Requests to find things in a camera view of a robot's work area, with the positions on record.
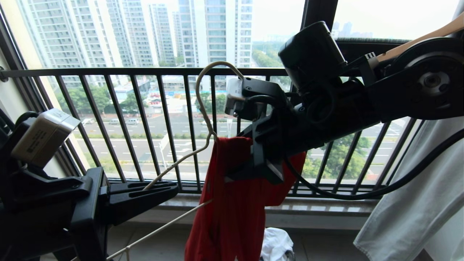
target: white wire hanger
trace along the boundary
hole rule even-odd
[[[211,135],[214,137],[214,141],[216,141],[216,139],[218,138],[218,135],[214,132],[213,130],[213,126],[211,125],[211,122],[209,121],[209,117],[208,117],[208,114],[206,113],[206,110],[205,110],[205,106],[203,104],[203,101],[201,100],[201,96],[200,96],[200,83],[201,83],[201,79],[203,78],[203,76],[209,71],[211,70],[211,68],[215,67],[215,66],[218,66],[218,65],[225,65],[229,68],[231,68],[234,73],[237,74],[238,77],[240,77],[242,80],[244,79],[244,76],[241,72],[238,71],[237,68],[235,68],[232,64],[228,63],[228,62],[225,62],[225,61],[217,61],[217,62],[213,62],[211,64],[209,64],[208,66],[206,66],[198,75],[198,79],[196,81],[196,84],[195,84],[195,93],[196,93],[196,96],[197,96],[197,100],[198,100],[198,104],[200,105],[200,112],[201,114],[203,115],[203,119],[205,120],[206,122],[206,126],[208,128],[208,135],[206,137],[206,144],[205,146],[203,146],[202,148],[199,148],[189,154],[187,154],[186,156],[182,157],[181,159],[177,160],[175,163],[173,163],[171,166],[169,166],[165,171],[163,171],[159,176],[157,176],[152,182],[150,182],[145,188],[143,188],[143,190],[147,190],[149,188],[151,188],[151,186],[153,186],[156,182],[158,182],[161,178],[163,178],[164,175],[166,175],[170,170],[172,170],[173,168],[175,168],[177,165],[179,165],[179,163],[181,163],[182,161],[184,161],[185,159],[201,152],[201,151],[204,151],[208,145],[209,145],[209,138],[211,137]],[[174,224],[175,222],[177,222],[178,220],[188,216],[189,214],[191,214],[192,212],[195,212],[197,209],[200,209],[202,207],[204,207],[205,205],[209,204],[211,201],[213,201],[212,199],[206,201],[206,202],[203,202],[202,204],[196,206],[195,208],[187,211],[186,213],[178,216],[177,218],[173,219],[172,221],[166,223],[165,225],[161,226],[160,228],[158,228],[157,230],[151,232],[150,234],[140,238],[139,240],[135,241],[134,243],[132,244],[129,244],[127,245],[126,247],[120,249],[119,251],[115,252],[114,254],[110,255],[109,257],[106,258],[107,261],[119,256],[120,254],[126,252],[126,258],[127,258],[127,261],[130,261],[130,254],[129,254],[129,251],[130,249],[135,246],[136,244],[138,243],[142,243],[143,241],[147,240],[148,238],[154,236],[155,234],[163,231],[164,229],[166,229],[167,227],[169,227],[170,225]],[[76,257],[74,258],[73,260],[71,261],[78,261],[79,259]]]

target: road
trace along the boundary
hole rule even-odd
[[[158,117],[158,118],[149,120],[149,125],[151,126],[150,130],[154,129],[154,130],[159,131],[161,129],[162,126],[157,126],[156,124],[157,122],[159,122],[160,119],[163,120],[163,124],[164,124],[163,117]],[[173,119],[175,119],[171,122],[173,130],[181,130],[183,131],[182,133],[185,133],[185,132],[189,133],[188,122],[178,121],[178,120],[182,120],[181,117],[178,117],[178,118],[174,117]],[[393,122],[393,124],[391,124],[387,132],[391,135],[388,135],[387,137],[398,137],[401,134],[403,127],[406,124],[406,120],[407,119],[399,119]],[[222,129],[228,129],[226,125],[227,123],[218,123],[219,133],[221,133],[220,130]],[[194,127],[195,127],[196,133],[206,133],[206,127],[201,125],[199,121],[195,121]],[[88,133],[99,133],[99,130],[98,129],[96,130],[96,128],[98,128],[96,123],[85,126],[85,129]],[[105,128],[108,130],[109,133],[115,133],[116,129],[118,128],[119,128],[119,131],[121,131],[121,127],[119,125],[109,125],[108,123],[105,123]],[[128,129],[129,131],[131,131],[131,134],[143,133],[142,124],[138,124],[134,126],[130,125]],[[236,125],[233,125],[232,130],[235,130],[235,129],[236,129]],[[362,133],[362,136],[363,137],[376,137],[380,129],[381,129],[381,124],[373,126],[369,129],[364,130]],[[109,150],[106,147],[105,141],[102,138],[91,138],[90,140],[91,140],[93,149],[95,150],[95,152],[97,153],[100,159],[110,159]],[[155,155],[157,158],[156,160],[160,164],[161,171],[163,171],[165,169],[164,164],[163,164],[163,158],[164,158],[164,162],[166,162],[166,166],[171,164],[174,160],[170,144],[168,144],[167,146],[164,147],[163,150],[161,150],[159,148],[161,139],[152,139],[152,140],[155,145]],[[153,158],[151,156],[147,140],[133,138],[131,139],[131,141],[134,147],[136,158],[141,166],[144,177],[146,177],[147,179],[154,178],[156,176],[155,166],[153,163]],[[78,142],[81,148],[83,148],[84,151],[87,151],[83,139],[78,139]],[[174,139],[173,142],[174,142],[174,148],[175,148],[177,159],[193,151],[191,139]],[[196,138],[195,142],[196,142],[196,148],[199,148],[205,145],[206,140]],[[137,173],[135,171],[135,167],[132,161],[132,156],[128,149],[126,140],[121,139],[121,138],[112,138],[111,145],[115,150],[118,161],[121,163],[125,176],[127,178],[137,178]],[[377,151],[376,156],[374,157],[373,164],[371,165],[369,169],[368,175],[377,176],[382,172],[383,165],[388,161],[390,154],[395,148],[395,145],[396,145],[396,142],[390,141],[390,140],[386,140],[381,143],[380,148]],[[198,154],[199,175],[200,175],[201,180],[204,180],[206,176],[206,171],[208,169],[208,163],[211,157],[212,148],[213,146],[210,145],[206,150]],[[311,157],[314,159],[316,158],[322,159],[324,155],[324,151],[321,149],[313,149],[310,152],[311,152]],[[182,180],[195,180],[196,179],[196,173],[195,173],[195,168],[193,164],[193,157],[188,158],[183,163],[181,163],[179,166],[179,169],[180,169],[180,177]],[[107,173],[107,175],[109,177],[118,177],[117,173]],[[165,176],[165,179],[176,179],[175,171],[174,170],[170,171]]]

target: robotic arm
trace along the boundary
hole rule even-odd
[[[231,179],[253,178],[245,177],[252,167],[280,183],[286,156],[400,117],[464,115],[461,39],[428,39],[395,59],[379,62],[368,53],[347,64],[325,23],[317,22],[292,37],[279,57],[298,95],[251,78],[241,82],[242,96],[228,88],[226,113],[253,120],[239,135],[253,138],[252,160],[231,172]],[[362,81],[342,82],[344,75],[360,75]],[[262,104],[273,111],[259,118]]]

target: balcony railing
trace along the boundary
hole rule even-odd
[[[198,75],[201,68],[72,68],[72,69],[43,69],[43,70],[17,70],[17,71],[0,71],[0,78],[22,78],[35,84],[40,96],[48,108],[57,106],[56,98],[62,96],[61,107],[65,111],[69,111],[73,117],[83,120],[84,117],[81,111],[76,107],[76,97],[74,97],[73,88],[82,88],[85,93],[86,101],[88,102],[88,112],[95,119],[96,124],[80,124],[74,136],[77,138],[80,146],[73,146],[70,140],[66,141],[66,146],[71,152],[74,160],[81,170],[85,173],[84,161],[88,160],[90,165],[103,165],[105,173],[110,180],[115,182],[127,182],[131,180],[147,181],[159,175],[162,172],[161,165],[167,167],[168,163],[177,161],[186,151],[196,150],[201,147],[205,137],[201,135],[203,126],[199,122],[202,118],[196,111],[194,104],[194,84],[193,78]],[[249,77],[258,77],[266,81],[276,79],[278,83],[282,83],[277,79],[288,77],[284,69],[280,68],[244,68],[240,71]],[[108,115],[102,113],[103,108],[99,108],[98,99],[95,91],[92,91],[92,82],[89,84],[89,77],[93,75],[103,76],[108,90],[109,99],[115,112],[113,120],[116,125],[111,125],[108,120]],[[230,135],[231,128],[236,125],[235,133],[241,132],[244,125],[250,122],[244,122],[240,118],[225,120],[218,118],[216,109],[217,100],[217,84],[224,84],[224,76],[234,76],[235,74],[226,68],[214,68],[206,75],[210,77],[209,84],[211,89],[208,90],[211,95],[211,115],[213,128],[220,136],[226,132]],[[63,80],[64,76],[77,76],[80,79],[82,87],[67,86]],[[117,81],[114,79],[127,77],[129,90],[135,94],[138,113],[142,125],[132,126],[126,124],[128,111],[125,111],[124,102],[118,101],[118,93],[116,92],[119,86],[115,85]],[[163,76],[177,76],[181,81],[176,84],[170,84],[166,87],[163,84]],[[143,79],[144,91],[141,91],[142,84],[138,83]],[[203,79],[203,85],[206,86],[207,79]],[[183,90],[170,93],[173,86],[181,86]],[[159,94],[161,107],[156,109],[151,107],[146,108],[143,101],[143,93],[146,90],[155,90]],[[169,94],[178,96],[170,98]],[[172,103],[184,103],[182,110],[172,112]],[[308,181],[314,183],[321,189],[340,194],[356,194],[372,191],[388,185],[395,174],[399,162],[402,159],[407,146],[412,139],[413,134],[418,128],[419,121],[415,119],[399,119],[393,123],[387,122],[379,124],[364,131],[357,132],[349,137],[350,142],[343,147],[338,144],[338,141],[328,143],[322,149],[312,150],[308,155],[308,161],[313,160],[310,166],[305,166],[307,169],[312,169],[312,176],[306,177]],[[168,142],[166,151],[159,148],[159,143],[162,137],[167,135],[164,140]],[[83,158],[80,151],[87,150],[84,154],[88,154],[88,158]],[[166,175],[165,179],[177,180],[180,191],[182,193],[201,193],[206,174],[207,162],[211,152],[206,152],[203,155],[195,155],[187,163],[181,163],[172,173]],[[333,158],[342,157],[342,162],[334,168]],[[359,173],[355,176],[347,177],[348,172],[352,172],[354,164],[358,166]],[[289,196],[298,197],[324,197],[310,191],[300,183],[296,183],[290,191]]]

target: street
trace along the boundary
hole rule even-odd
[[[171,126],[173,130],[173,134],[179,134],[179,135],[182,135],[184,133],[190,134],[188,117],[184,115],[179,115],[179,114],[172,114],[170,116],[171,116]],[[405,124],[407,123],[407,120],[408,118],[395,120],[390,125],[386,137],[399,137],[403,131]],[[218,124],[218,134],[220,136],[227,136],[228,134],[230,134],[231,136],[235,136],[236,129],[237,129],[236,122],[229,124],[229,125],[223,122],[218,122],[217,124]],[[242,122],[241,130],[243,130],[249,124],[250,122]],[[166,134],[167,133],[166,124],[165,124],[163,116],[156,117],[156,118],[150,118],[148,120],[148,125],[150,127],[151,133],[153,134],[158,134],[158,133]],[[198,118],[195,118],[193,125],[194,125],[195,135],[198,135],[200,133],[207,134],[206,126],[202,125]],[[122,134],[121,127],[118,124],[111,125],[109,124],[109,122],[105,122],[104,126],[108,134],[110,135],[113,133]],[[143,124],[141,122],[136,125],[128,125],[127,127],[128,127],[130,135],[144,133]],[[100,134],[100,130],[98,128],[97,123],[86,124],[84,128],[88,134]],[[362,132],[361,136],[362,137],[377,137],[381,128],[382,128],[382,124],[378,124],[371,128],[365,129]],[[87,151],[84,140],[80,138],[77,140],[79,142],[79,145],[83,149],[83,151]],[[91,137],[90,140],[91,140],[93,149],[97,153],[99,159],[101,160],[111,159],[111,156],[109,154],[108,148],[106,147],[104,139]],[[161,139],[157,138],[157,139],[152,139],[152,140],[153,140],[153,144],[155,145],[155,154],[156,154],[157,161],[160,165],[160,169],[161,171],[164,171],[165,167],[164,167],[163,161],[166,163],[166,166],[169,166],[170,164],[172,164],[174,160],[170,144],[168,143],[163,148],[163,150],[161,150],[159,148]],[[156,177],[155,165],[153,163],[153,158],[151,156],[150,149],[148,147],[147,139],[132,138],[131,141],[134,147],[136,158],[138,159],[138,162],[140,164],[144,177],[146,179],[152,179]],[[196,142],[196,148],[200,148],[205,145],[206,140],[204,138],[196,138],[195,142]],[[127,178],[138,178],[126,140],[124,138],[111,138],[111,144],[115,150],[117,159],[121,164],[121,167],[124,171],[125,176]],[[377,176],[382,172],[384,164],[388,161],[390,154],[395,148],[395,145],[396,145],[396,141],[393,141],[391,138],[384,140],[381,143],[380,148],[377,151],[377,154],[374,157],[374,160],[369,168],[369,171],[368,171],[369,175]],[[187,139],[175,138],[174,148],[175,148],[177,159],[180,159],[181,157],[193,151],[192,141],[190,138],[187,138]],[[212,149],[213,149],[213,139],[210,140],[210,146],[198,154],[199,173],[200,173],[201,180],[205,179]],[[365,149],[365,150],[367,152],[367,155],[369,155],[370,148]],[[314,158],[314,159],[316,158],[322,159],[324,155],[324,151],[321,149],[312,149],[310,153],[311,153],[311,158]],[[195,173],[195,168],[193,164],[193,157],[190,157],[186,159],[183,163],[181,163],[179,165],[179,169],[180,169],[180,176],[182,180],[195,180],[196,179],[196,173]],[[115,177],[115,178],[119,177],[115,171],[114,173],[107,173],[107,175],[108,177]],[[176,179],[175,170],[171,170],[165,176],[165,179]]]

